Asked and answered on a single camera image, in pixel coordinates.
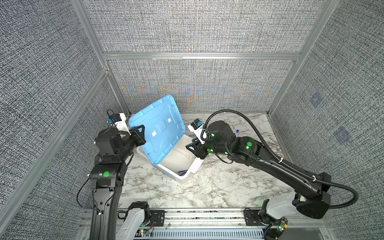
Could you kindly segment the white plastic bin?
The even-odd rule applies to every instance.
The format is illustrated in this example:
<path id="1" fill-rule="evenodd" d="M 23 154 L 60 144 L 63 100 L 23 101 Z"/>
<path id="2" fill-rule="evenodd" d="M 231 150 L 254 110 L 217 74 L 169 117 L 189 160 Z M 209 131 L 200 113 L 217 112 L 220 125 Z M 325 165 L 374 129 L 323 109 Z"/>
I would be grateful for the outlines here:
<path id="1" fill-rule="evenodd" d="M 137 151 L 139 155 L 145 157 L 155 169 L 161 171 L 179 184 L 185 184 L 189 177 L 200 169 L 204 161 L 196 158 L 195 155 L 186 149 L 186 145 L 191 142 L 191 137 L 183 135 L 176 146 L 158 165 L 152 164 L 149 161 L 142 147 L 138 147 Z M 184 170 L 188 171 L 184 176 L 179 176 L 177 174 L 177 172 Z"/>

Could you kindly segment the blue plastic lid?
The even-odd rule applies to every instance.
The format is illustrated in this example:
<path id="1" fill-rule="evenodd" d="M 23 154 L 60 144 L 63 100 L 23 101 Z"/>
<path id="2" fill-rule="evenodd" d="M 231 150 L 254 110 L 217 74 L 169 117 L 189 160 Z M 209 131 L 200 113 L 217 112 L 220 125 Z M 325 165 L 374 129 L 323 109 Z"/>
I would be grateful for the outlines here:
<path id="1" fill-rule="evenodd" d="M 145 127 L 146 140 L 142 148 L 154 165 L 166 158 L 186 131 L 181 113 L 171 95 L 152 103 L 129 119 L 131 129 L 141 125 Z"/>

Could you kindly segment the blue tweezers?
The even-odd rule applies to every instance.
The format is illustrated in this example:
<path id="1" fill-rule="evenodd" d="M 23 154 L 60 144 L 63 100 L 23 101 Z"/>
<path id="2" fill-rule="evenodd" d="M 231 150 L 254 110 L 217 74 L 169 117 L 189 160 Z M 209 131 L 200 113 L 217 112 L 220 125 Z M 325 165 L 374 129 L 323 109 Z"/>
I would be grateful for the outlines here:
<path id="1" fill-rule="evenodd" d="M 188 172 L 187 170 L 184 170 L 184 171 L 179 171 L 179 172 L 177 172 L 177 174 L 178 174 L 179 176 L 184 176 L 187 172 Z"/>

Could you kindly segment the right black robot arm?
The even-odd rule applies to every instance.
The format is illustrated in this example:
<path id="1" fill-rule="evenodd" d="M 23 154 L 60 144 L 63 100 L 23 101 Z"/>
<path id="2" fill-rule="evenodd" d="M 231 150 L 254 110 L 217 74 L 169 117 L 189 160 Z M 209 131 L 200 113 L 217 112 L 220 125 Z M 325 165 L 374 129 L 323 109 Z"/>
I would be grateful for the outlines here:
<path id="1" fill-rule="evenodd" d="M 203 160 L 209 154 L 221 155 L 234 163 L 264 171 L 293 188 L 287 199 L 263 202 L 258 212 L 264 225 L 273 225 L 299 213 L 312 219 L 321 219 L 329 209 L 341 209 L 355 204 L 359 194 L 351 187 L 332 182 L 327 173 L 315 174 L 302 169 L 277 155 L 263 138 L 255 124 L 244 114 L 228 110 L 243 118 L 255 131 L 258 140 L 238 137 L 224 121 L 211 123 L 211 119 L 226 110 L 211 114 L 205 122 L 195 119 L 188 126 L 195 134 L 186 149 Z"/>

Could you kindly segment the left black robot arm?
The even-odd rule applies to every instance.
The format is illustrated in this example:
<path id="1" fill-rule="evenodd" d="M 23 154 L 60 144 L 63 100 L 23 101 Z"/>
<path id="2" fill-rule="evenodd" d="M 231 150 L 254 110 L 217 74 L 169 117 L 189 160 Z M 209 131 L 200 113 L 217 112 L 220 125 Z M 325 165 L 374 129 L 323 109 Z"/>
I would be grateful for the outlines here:
<path id="1" fill-rule="evenodd" d="M 146 143 L 145 126 L 140 125 L 129 131 L 110 127 L 98 133 L 95 138 L 99 153 L 88 180 L 91 182 L 93 211 L 90 239 L 114 240 L 128 157 Z"/>

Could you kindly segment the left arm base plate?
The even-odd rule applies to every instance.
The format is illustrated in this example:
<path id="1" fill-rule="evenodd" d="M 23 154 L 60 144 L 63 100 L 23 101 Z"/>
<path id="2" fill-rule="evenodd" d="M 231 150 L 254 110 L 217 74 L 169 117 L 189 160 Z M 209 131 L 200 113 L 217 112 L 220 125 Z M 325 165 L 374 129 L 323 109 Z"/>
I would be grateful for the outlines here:
<path id="1" fill-rule="evenodd" d="M 165 221 L 165 210 L 155 210 L 150 209 L 149 218 L 141 224 L 141 227 L 149 228 L 149 227 L 163 227 Z M 129 215 L 129 210 L 118 211 L 118 219 L 126 220 Z"/>

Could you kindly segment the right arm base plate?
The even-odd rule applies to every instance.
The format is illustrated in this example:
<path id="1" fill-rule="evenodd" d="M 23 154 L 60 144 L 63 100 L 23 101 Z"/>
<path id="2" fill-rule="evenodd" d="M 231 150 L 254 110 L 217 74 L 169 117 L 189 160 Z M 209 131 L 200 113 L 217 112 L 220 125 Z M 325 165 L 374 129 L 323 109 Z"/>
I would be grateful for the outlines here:
<path id="1" fill-rule="evenodd" d="M 243 210 L 244 220 L 247 226 L 277 226 L 278 228 L 287 227 L 288 220 L 284 217 L 275 219 L 268 215 L 266 210 L 245 208 Z"/>

